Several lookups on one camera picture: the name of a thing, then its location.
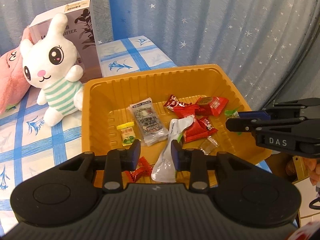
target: white plastic packet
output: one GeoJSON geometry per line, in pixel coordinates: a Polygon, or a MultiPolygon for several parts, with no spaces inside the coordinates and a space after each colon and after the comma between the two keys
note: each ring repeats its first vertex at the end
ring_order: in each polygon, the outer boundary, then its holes
{"type": "Polygon", "coordinates": [[[151,98],[129,105],[128,110],[133,115],[147,146],[166,140],[168,130],[153,108],[151,98]]]}
{"type": "Polygon", "coordinates": [[[171,142],[177,140],[179,135],[192,125],[194,122],[193,117],[186,117],[182,119],[172,119],[169,127],[168,142],[165,148],[160,153],[160,156],[152,169],[151,178],[157,182],[174,183],[175,168],[171,157],[171,142]]]}

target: plush toy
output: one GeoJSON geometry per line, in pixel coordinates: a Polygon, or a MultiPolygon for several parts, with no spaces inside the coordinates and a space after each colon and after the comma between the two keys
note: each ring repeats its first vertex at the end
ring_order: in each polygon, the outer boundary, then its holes
{"type": "MultiPolygon", "coordinates": [[[[31,43],[29,28],[24,30],[22,39],[28,39],[31,43]]],[[[0,71],[0,114],[3,114],[16,106],[30,87],[23,74],[19,47],[0,57],[0,71]]]]}
{"type": "Polygon", "coordinates": [[[77,49],[63,37],[68,18],[63,13],[56,14],[49,25],[48,33],[35,45],[23,40],[20,51],[23,57],[23,72],[27,81],[41,88],[37,103],[49,108],[44,114],[44,122],[54,126],[68,114],[82,110],[83,86],[79,79],[83,69],[74,65],[77,49]]]}

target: metal screw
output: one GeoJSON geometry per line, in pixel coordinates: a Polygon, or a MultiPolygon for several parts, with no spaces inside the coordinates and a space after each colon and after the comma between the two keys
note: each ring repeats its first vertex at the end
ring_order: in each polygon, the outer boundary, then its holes
{"type": "Polygon", "coordinates": [[[117,189],[120,187],[120,183],[119,182],[116,182],[116,181],[109,181],[109,182],[106,182],[104,184],[104,187],[106,189],[110,189],[110,190],[113,190],[113,189],[117,189]]]}
{"type": "Polygon", "coordinates": [[[203,181],[196,181],[196,182],[192,183],[192,187],[194,189],[205,189],[208,187],[208,184],[206,184],[203,181]]]}

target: yellow plastic tray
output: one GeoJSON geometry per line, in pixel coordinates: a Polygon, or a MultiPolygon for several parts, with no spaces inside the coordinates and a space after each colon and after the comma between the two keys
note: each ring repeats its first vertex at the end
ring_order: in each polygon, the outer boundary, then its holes
{"type": "MultiPolygon", "coordinates": [[[[240,92],[218,65],[198,65],[175,67],[129,73],[121,76],[90,80],[84,86],[82,113],[82,151],[92,151],[95,155],[105,155],[111,149],[122,148],[121,135],[116,126],[133,120],[127,110],[130,104],[148,97],[161,121],[169,128],[170,120],[177,118],[174,112],[163,107],[169,96],[174,94],[180,101],[195,103],[201,97],[217,96],[229,99],[224,110],[250,111],[250,107],[240,92]]],[[[271,150],[255,145],[250,133],[237,135],[225,127],[224,110],[219,117],[210,116],[211,124],[219,131],[213,135],[220,147],[253,164],[270,156],[271,150]]],[[[137,138],[142,138],[138,127],[134,126],[137,138]]],[[[197,148],[204,139],[185,144],[184,148],[197,148]]],[[[141,148],[141,156],[153,165],[156,163],[166,142],[141,148]]],[[[210,185],[217,183],[214,172],[209,171],[210,185]]],[[[123,173],[124,185],[128,182],[123,173]]],[[[188,184],[189,172],[179,172],[177,182],[188,184]]],[[[143,177],[139,183],[154,183],[151,178],[143,177]]],[[[102,173],[98,172],[95,185],[101,187],[102,173]]]]}

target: dark red candy wrapper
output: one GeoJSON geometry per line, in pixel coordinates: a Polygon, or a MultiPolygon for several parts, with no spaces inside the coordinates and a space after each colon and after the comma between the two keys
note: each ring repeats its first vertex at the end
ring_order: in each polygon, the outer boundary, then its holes
{"type": "Polygon", "coordinates": [[[214,133],[216,133],[216,132],[218,131],[217,129],[215,129],[215,128],[211,125],[208,117],[206,117],[206,116],[205,116],[205,117],[202,117],[202,118],[200,118],[198,121],[199,121],[199,124],[201,125],[202,128],[205,128],[205,129],[208,130],[208,134],[209,134],[209,135],[212,135],[212,134],[214,134],[214,133]]]}
{"type": "Polygon", "coordinates": [[[145,157],[141,157],[138,161],[137,168],[135,171],[125,171],[129,182],[135,183],[141,177],[150,177],[152,172],[152,167],[145,159],[145,157]]]}
{"type": "Polygon", "coordinates": [[[183,138],[185,143],[209,136],[208,130],[206,128],[201,127],[198,120],[196,119],[195,111],[197,109],[199,109],[198,105],[189,105],[185,107],[175,106],[173,108],[173,111],[179,118],[185,118],[189,116],[193,117],[193,124],[183,132],[183,138]]]}
{"type": "Polygon", "coordinates": [[[196,104],[199,105],[199,109],[196,110],[197,115],[214,115],[218,117],[223,108],[228,103],[228,99],[219,97],[206,97],[199,98],[196,104]]]}
{"type": "Polygon", "coordinates": [[[187,104],[187,103],[178,101],[178,99],[175,97],[175,95],[170,95],[168,101],[164,104],[164,107],[173,111],[173,108],[175,106],[189,106],[189,105],[191,105],[191,104],[187,104]]]}

